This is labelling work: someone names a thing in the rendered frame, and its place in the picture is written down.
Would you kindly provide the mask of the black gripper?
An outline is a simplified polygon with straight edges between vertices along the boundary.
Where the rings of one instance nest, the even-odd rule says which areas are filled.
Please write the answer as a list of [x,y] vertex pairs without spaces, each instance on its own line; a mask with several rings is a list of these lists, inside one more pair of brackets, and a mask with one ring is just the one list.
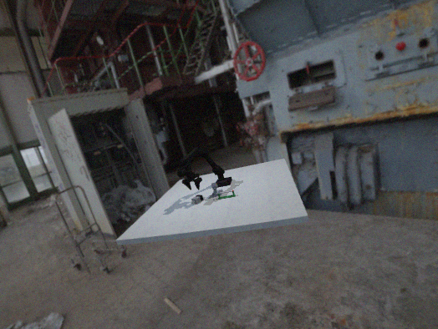
[[193,174],[194,174],[194,172],[193,173],[191,172],[190,174],[186,174],[185,176],[187,178],[185,178],[182,181],[182,184],[184,184],[189,190],[191,190],[190,182],[194,182],[196,188],[199,190],[200,189],[200,182],[202,181],[202,178],[195,178]]

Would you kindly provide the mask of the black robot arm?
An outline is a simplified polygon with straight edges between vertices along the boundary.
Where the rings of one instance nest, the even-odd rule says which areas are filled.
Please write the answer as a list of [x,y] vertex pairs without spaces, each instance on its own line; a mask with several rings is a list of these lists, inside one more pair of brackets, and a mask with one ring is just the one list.
[[[202,148],[194,148],[186,157],[181,159],[180,162],[180,168],[177,171],[178,177],[182,178],[186,174],[190,174],[192,172],[190,164],[191,159],[196,155],[200,155],[202,158],[204,158],[208,164],[212,167],[212,172],[218,176],[218,181],[224,180],[223,174],[225,173],[225,170],[223,170],[219,165],[216,165],[216,163],[212,160],[212,158],[209,156],[209,152],[207,149]],[[184,166],[182,166],[184,165]]]

